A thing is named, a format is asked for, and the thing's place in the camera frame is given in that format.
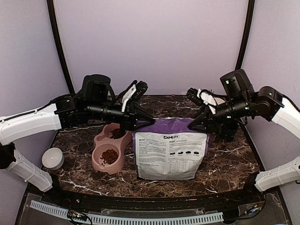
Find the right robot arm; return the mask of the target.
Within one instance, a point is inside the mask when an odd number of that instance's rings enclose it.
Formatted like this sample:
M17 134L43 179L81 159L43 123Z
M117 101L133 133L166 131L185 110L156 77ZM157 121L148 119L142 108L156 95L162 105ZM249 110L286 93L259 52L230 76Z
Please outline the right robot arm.
M188 128L219 134L221 127L231 122L242 125L241 118L262 117L299 138L300 110L286 95L269 86L262 87L258 92L252 86L239 86L230 88L226 93L222 96L208 90L190 88L187 97L200 109ZM256 198L257 192L299 179L300 159L297 157L271 170L251 174L244 185L245 189L240 191L239 199L243 203L250 203Z

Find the purple white pet food bag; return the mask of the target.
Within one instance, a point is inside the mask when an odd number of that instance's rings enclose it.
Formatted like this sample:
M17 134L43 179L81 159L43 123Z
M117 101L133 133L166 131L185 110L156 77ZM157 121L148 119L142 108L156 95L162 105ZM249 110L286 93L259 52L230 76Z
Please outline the purple white pet food bag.
M192 180L208 151L209 135L192 131L191 118L162 118L133 132L137 176Z

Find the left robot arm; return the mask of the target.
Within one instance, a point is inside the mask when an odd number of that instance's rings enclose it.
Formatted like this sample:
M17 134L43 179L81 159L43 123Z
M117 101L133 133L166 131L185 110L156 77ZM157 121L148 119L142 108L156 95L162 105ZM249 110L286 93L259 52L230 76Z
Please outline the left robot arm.
M72 128L89 120L117 123L126 131L154 124L153 116L134 100L117 104L83 99L78 95L60 96L43 107L0 119L0 167L21 177L40 191L47 193L55 204L66 201L58 179L27 160L15 147L14 141L34 134Z

